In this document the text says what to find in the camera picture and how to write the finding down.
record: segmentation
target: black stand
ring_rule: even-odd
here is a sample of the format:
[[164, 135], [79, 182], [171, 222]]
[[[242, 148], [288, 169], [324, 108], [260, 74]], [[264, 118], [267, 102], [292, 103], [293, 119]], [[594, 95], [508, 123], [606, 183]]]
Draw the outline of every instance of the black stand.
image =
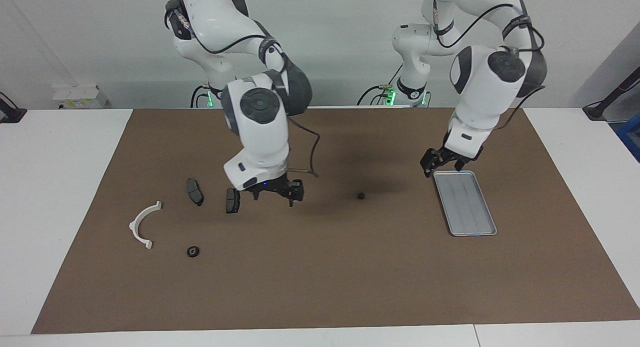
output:
[[613, 90], [605, 99], [602, 99], [595, 107], [583, 107], [582, 110], [587, 114], [592, 121], [606, 121], [607, 119], [602, 116], [604, 110], [606, 110], [618, 97], [622, 96], [625, 92], [628, 92], [633, 85], [640, 79], [640, 67], [636, 68], [624, 82], [620, 83], [617, 88]]
[[4, 99], [0, 98], [0, 112], [6, 115], [6, 117], [0, 119], [0, 124], [17, 124], [23, 119], [27, 110], [25, 108], [13, 108]]

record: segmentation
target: metal tray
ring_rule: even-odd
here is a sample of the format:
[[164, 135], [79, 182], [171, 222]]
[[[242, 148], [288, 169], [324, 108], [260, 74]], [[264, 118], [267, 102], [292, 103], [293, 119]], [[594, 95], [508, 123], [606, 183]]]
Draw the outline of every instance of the metal tray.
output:
[[476, 174], [436, 171], [433, 179], [453, 236], [493, 236], [498, 233]]

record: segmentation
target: white robotic arm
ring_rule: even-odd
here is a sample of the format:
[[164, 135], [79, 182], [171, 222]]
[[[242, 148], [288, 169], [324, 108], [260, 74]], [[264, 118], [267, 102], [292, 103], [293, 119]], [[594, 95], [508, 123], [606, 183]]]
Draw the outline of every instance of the white robotic arm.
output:
[[[228, 191], [227, 213], [238, 212], [242, 190], [254, 199], [262, 191], [275, 192], [290, 206], [302, 201], [302, 181], [287, 179], [287, 117], [303, 113], [311, 102], [304, 72], [258, 21], [249, 18], [245, 0], [170, 0], [165, 24], [173, 30], [178, 53], [204, 69], [227, 126], [244, 147], [224, 164], [234, 187]], [[235, 79], [224, 53], [255, 55], [268, 70]]]
[[[458, 42], [466, 31], [460, 34], [455, 27], [457, 8], [497, 26], [503, 46], [460, 49]], [[428, 56], [456, 53], [450, 80], [460, 94], [443, 146], [428, 149], [420, 161], [429, 177], [448, 162], [456, 161], [460, 170], [476, 160], [512, 101], [542, 88], [547, 65], [522, 0], [424, 0], [422, 14], [429, 25], [402, 25], [393, 35], [393, 46], [404, 60], [396, 99], [416, 104], [429, 77]]]

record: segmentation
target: brown mat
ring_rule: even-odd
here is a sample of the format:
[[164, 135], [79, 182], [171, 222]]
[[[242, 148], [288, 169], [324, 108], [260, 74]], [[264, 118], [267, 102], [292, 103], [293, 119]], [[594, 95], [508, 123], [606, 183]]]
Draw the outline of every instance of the brown mat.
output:
[[[418, 161], [450, 116], [309, 110], [320, 178], [295, 174], [304, 202], [245, 192], [225, 215], [222, 165], [241, 145], [221, 111], [136, 110], [32, 333], [640, 320], [523, 112], [469, 165], [498, 235], [448, 233]], [[306, 168], [314, 138], [290, 131]], [[128, 224], [157, 200], [147, 250]]]

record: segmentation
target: white tabletop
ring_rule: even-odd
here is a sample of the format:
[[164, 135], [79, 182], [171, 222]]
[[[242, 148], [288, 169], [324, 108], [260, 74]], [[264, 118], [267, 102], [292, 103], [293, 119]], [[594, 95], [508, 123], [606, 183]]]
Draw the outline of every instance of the white tabletop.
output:
[[[638, 303], [640, 164], [605, 122], [580, 109], [526, 115]], [[31, 110], [19, 124], [0, 124], [0, 346], [640, 346], [636, 320], [28, 335], [130, 116]]]

